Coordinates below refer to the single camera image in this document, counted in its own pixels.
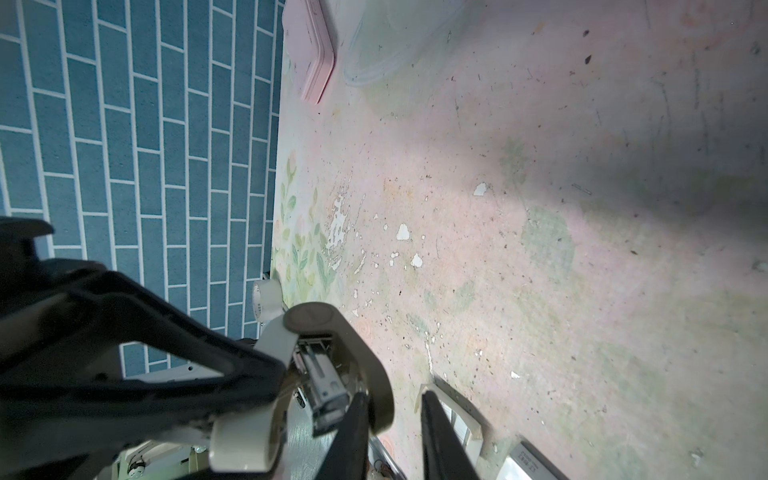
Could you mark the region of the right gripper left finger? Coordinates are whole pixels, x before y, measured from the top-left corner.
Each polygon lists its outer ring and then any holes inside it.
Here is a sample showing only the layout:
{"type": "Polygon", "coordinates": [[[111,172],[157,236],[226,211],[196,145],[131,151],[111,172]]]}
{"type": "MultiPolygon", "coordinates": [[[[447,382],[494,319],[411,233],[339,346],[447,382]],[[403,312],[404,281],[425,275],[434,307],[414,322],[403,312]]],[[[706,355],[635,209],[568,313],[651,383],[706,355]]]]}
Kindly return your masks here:
{"type": "Polygon", "coordinates": [[[1,221],[1,475],[87,478],[121,450],[277,397],[279,361],[96,261],[43,259],[1,221]]]}

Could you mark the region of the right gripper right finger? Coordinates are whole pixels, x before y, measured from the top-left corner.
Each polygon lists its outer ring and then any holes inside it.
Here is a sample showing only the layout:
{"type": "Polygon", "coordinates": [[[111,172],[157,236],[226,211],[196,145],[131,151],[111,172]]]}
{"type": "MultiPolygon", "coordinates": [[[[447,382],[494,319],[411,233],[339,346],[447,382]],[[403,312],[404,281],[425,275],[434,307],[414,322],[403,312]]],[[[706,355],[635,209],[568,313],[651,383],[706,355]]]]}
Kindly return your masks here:
{"type": "Polygon", "coordinates": [[[431,390],[421,397],[421,428],[425,479],[479,479],[437,395],[431,390]]]}

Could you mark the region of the staple box tray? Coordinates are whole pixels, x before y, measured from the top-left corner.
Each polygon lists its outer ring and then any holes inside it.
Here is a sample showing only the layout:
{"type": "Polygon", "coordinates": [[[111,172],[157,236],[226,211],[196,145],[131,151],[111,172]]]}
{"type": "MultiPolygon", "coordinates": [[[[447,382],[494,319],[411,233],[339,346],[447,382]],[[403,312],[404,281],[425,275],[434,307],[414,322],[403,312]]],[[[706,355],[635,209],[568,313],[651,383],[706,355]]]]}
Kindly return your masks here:
{"type": "Polygon", "coordinates": [[[471,464],[477,465],[484,448],[489,424],[480,410],[461,392],[445,379],[434,377],[431,382],[420,385],[419,393],[432,391],[446,414],[471,464]]]}

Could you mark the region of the staple box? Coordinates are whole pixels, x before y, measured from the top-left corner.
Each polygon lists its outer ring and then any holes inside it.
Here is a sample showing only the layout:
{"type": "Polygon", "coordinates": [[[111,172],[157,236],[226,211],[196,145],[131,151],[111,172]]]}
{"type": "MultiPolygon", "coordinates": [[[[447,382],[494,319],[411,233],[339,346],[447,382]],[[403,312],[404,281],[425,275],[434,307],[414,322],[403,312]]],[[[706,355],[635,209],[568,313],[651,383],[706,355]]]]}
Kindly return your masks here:
{"type": "Polygon", "coordinates": [[[567,480],[542,452],[526,439],[518,441],[505,456],[496,480],[567,480]]]}

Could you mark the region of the beige mini stapler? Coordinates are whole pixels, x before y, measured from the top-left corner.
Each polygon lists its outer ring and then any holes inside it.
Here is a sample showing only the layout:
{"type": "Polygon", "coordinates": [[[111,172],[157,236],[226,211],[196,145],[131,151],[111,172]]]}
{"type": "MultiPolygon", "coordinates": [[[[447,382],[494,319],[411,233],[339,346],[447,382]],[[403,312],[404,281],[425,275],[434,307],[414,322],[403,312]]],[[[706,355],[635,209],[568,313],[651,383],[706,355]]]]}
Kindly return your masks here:
{"type": "Polygon", "coordinates": [[[330,445],[317,479],[363,479],[371,437],[394,419],[391,383],[381,361],[342,313],[323,302],[265,310],[252,344],[229,345],[234,369],[215,365],[241,403],[218,413],[208,450],[211,479],[278,479],[290,473],[283,455],[292,402],[302,401],[315,439],[330,445]]]}

